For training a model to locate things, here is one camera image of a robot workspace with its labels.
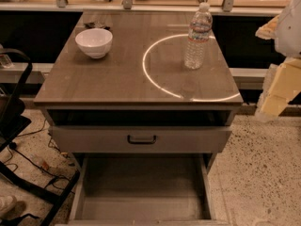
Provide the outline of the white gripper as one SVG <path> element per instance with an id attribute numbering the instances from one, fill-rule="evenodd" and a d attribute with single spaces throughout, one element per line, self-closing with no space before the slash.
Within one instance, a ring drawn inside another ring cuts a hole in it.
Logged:
<path id="1" fill-rule="evenodd" d="M 259 27 L 255 36 L 275 39 L 276 51 L 287 57 L 279 66 L 271 64 L 263 81 L 255 117 L 268 122 L 301 92 L 301 0 L 292 0 L 279 16 Z"/>

